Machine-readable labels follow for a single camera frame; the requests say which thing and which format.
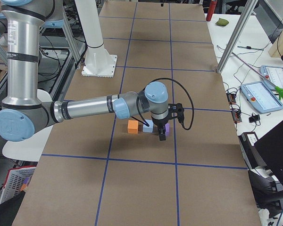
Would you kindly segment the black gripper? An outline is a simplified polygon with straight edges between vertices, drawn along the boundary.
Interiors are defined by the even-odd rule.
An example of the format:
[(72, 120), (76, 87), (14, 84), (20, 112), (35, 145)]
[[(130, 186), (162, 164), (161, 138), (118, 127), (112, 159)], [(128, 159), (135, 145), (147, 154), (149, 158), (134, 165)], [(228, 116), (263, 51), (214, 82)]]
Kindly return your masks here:
[(178, 119), (178, 122), (184, 128), (184, 108), (181, 103), (168, 104), (166, 111), (167, 115), (163, 116), (162, 119), (154, 119), (154, 124), (158, 127), (158, 136), (160, 141), (166, 140), (166, 129), (165, 125), (173, 119)]

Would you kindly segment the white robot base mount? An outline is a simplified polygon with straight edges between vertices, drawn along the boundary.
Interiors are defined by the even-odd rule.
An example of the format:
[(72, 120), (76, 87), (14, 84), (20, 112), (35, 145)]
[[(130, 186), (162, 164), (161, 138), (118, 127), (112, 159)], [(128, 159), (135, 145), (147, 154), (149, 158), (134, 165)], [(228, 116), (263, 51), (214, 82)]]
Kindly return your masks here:
[(104, 48), (88, 48), (85, 56), (82, 76), (108, 77), (114, 76), (117, 55), (111, 55)]

